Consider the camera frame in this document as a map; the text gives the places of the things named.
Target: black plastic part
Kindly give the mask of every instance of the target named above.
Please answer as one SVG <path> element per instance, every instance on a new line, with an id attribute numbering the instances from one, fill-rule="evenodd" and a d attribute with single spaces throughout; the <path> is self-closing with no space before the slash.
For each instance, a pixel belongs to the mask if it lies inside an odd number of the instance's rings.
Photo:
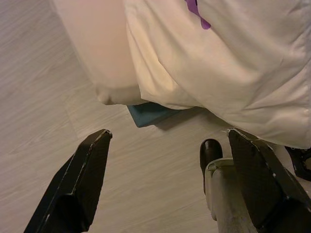
<path id="1" fill-rule="evenodd" d="M 88 136 L 58 170 L 24 233 L 80 233 L 93 222 L 112 134 Z"/>
<path id="2" fill-rule="evenodd" d="M 311 149 L 300 150 L 285 147 L 292 159 L 293 167 L 296 176 L 311 181 L 311 170 L 306 168 L 305 161 L 311 158 Z"/>
<path id="3" fill-rule="evenodd" d="M 249 215 L 260 233 L 311 231 L 311 199 L 263 141 L 231 130 L 229 140 Z"/>

